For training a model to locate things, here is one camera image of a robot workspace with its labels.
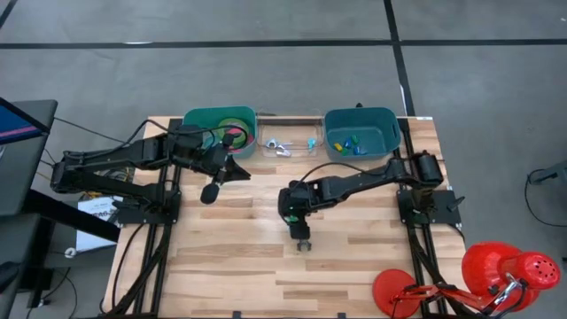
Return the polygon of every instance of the wooden tabletop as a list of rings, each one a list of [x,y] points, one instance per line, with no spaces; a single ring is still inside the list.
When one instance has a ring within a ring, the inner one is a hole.
[[[170,117],[152,117],[167,126]],[[433,121],[408,118],[416,152],[437,155],[445,173],[443,156]],[[304,145],[318,134],[314,126],[260,126],[260,139],[285,136]],[[145,137],[161,133],[148,124]],[[402,156],[406,156],[402,147]],[[256,146],[249,159],[237,163],[252,174],[251,181],[226,183],[217,201],[200,203],[204,175],[183,170],[183,207],[173,228],[167,256],[166,278],[159,317],[385,317],[371,296],[371,284],[383,270],[399,268],[413,275],[405,226],[395,199],[396,184],[353,195],[338,206],[309,217],[313,250],[301,253],[277,212],[277,195],[292,179],[328,162],[324,147],[314,152],[292,151],[291,158],[274,157]],[[386,159],[355,163],[378,167]],[[324,167],[311,175],[351,175],[347,167]],[[135,183],[155,183],[158,172],[136,171]],[[446,181],[441,188],[446,188]],[[137,225],[120,233],[113,269],[106,288],[104,309],[110,296],[124,246]],[[139,274],[148,227],[136,235],[118,281],[117,299]],[[464,243],[446,225],[431,226],[441,274],[448,283],[466,288],[461,275]],[[144,309],[149,310],[153,278],[146,289]]]

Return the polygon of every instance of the computer screen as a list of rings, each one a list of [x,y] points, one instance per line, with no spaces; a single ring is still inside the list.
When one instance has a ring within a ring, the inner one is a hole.
[[[0,97],[0,145],[47,134],[41,122]]]

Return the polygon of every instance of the white paper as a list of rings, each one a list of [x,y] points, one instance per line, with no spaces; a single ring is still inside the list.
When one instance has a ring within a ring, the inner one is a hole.
[[[108,218],[114,213],[116,207],[113,206],[113,201],[122,201],[121,197],[115,196],[94,198],[90,200],[85,200],[79,202],[78,208],[80,211],[85,213],[95,215],[96,217],[107,221]],[[97,249],[100,247],[107,247],[110,245],[116,245],[113,241],[103,239],[101,237],[96,237],[82,231],[77,231],[77,244],[75,249],[77,252],[85,252],[92,249]]]

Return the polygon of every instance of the teal bin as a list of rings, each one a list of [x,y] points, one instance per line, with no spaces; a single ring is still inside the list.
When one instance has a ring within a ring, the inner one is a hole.
[[[188,111],[183,118],[183,125],[197,125],[201,128],[216,128],[222,120],[235,118],[243,121],[249,128],[248,145],[242,149],[231,152],[237,159],[246,159],[252,156],[256,148],[258,123],[256,112],[248,106],[224,106],[198,108]]]
[[[342,160],[375,160],[388,155],[400,146],[400,125],[396,114],[384,107],[356,107],[332,110],[324,117],[325,148],[329,158]],[[333,146],[357,136],[358,146],[365,155],[354,155],[353,147],[346,155]]]

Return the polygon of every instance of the green tape roll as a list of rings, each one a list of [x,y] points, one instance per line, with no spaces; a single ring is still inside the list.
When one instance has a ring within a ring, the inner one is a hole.
[[[238,126],[240,128],[242,128],[243,130],[246,131],[246,133],[248,135],[250,135],[250,129],[248,128],[248,125],[246,125],[246,123],[244,123],[244,121],[239,120],[239,119],[235,119],[235,118],[228,118],[228,119],[224,119],[219,123],[219,126],[224,126],[224,125],[234,125],[234,126]],[[224,129],[220,129],[219,130],[219,136],[222,138],[224,136],[224,134],[228,131],[230,131],[231,128],[224,128]],[[238,134],[237,132],[234,132],[234,142],[232,143],[232,147],[234,148],[240,148],[244,143],[246,143],[246,136],[244,133],[242,133],[241,131],[239,131],[240,134]]]

